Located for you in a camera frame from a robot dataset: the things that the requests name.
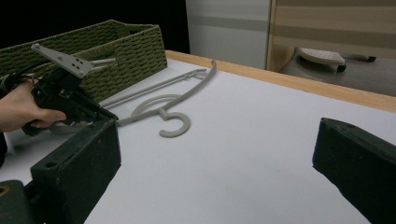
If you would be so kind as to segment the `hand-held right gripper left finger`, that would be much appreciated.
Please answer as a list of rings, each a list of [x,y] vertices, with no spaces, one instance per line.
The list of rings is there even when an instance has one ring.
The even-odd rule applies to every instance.
[[[95,122],[36,163],[33,183],[46,224],[83,224],[120,168],[114,119]]]

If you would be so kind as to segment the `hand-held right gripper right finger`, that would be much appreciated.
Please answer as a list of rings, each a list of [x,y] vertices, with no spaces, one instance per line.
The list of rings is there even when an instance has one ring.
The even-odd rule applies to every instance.
[[[396,224],[396,146],[323,118],[312,162],[372,224]]]

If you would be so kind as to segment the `green woven basket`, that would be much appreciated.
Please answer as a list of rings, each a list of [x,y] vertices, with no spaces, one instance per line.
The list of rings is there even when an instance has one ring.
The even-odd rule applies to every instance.
[[[87,61],[114,59],[82,80],[82,88],[97,103],[167,67],[158,25],[110,20],[36,42]]]

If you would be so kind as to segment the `black curtain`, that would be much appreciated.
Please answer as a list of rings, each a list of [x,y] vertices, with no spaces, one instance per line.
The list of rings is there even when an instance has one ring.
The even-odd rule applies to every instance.
[[[108,20],[157,24],[167,49],[190,51],[186,0],[0,0],[0,49]]]

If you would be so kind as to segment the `chair base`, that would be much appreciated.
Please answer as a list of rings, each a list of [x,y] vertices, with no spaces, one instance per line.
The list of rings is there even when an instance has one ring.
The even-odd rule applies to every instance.
[[[335,66],[337,73],[343,73],[346,71],[346,58],[361,60],[367,63],[373,63],[376,60],[375,56],[365,56],[322,49],[297,48],[297,52],[302,62]]]

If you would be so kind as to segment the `white table sheet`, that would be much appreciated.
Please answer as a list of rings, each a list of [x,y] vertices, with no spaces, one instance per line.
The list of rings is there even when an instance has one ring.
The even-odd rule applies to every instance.
[[[155,75],[102,103],[202,65],[168,61]],[[181,127],[159,116],[119,126],[147,99],[183,94],[180,80],[106,108],[118,116],[120,168],[83,224],[372,224],[313,167],[320,120],[357,126],[396,146],[396,98],[217,62],[198,92],[171,107]],[[0,224],[46,224],[31,168],[75,134],[10,133],[0,168]]]

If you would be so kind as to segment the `light wooden desk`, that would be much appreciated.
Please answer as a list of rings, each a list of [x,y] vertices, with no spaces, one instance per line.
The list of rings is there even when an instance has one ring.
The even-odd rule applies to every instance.
[[[271,0],[266,68],[293,48],[396,59],[396,0]]]

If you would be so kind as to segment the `white cabinet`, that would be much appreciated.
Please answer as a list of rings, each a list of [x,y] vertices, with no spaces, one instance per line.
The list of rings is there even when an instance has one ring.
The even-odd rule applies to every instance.
[[[186,0],[191,53],[263,69],[271,0]]]

